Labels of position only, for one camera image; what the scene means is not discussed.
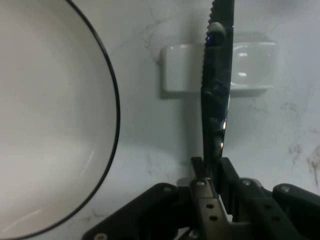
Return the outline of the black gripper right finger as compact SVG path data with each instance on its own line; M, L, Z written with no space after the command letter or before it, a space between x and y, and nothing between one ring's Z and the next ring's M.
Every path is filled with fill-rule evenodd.
M231 161L219 161L219 194L235 222L251 222L268 240L318 240L320 197L292 184L268 191L254 180L240 178Z

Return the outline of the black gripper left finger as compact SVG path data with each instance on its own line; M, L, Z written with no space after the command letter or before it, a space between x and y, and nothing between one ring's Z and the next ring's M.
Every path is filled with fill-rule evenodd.
M232 231L218 194L228 185L233 166L222 158L206 166L191 160L195 170L187 186L158 183L88 230L84 240L231 240Z

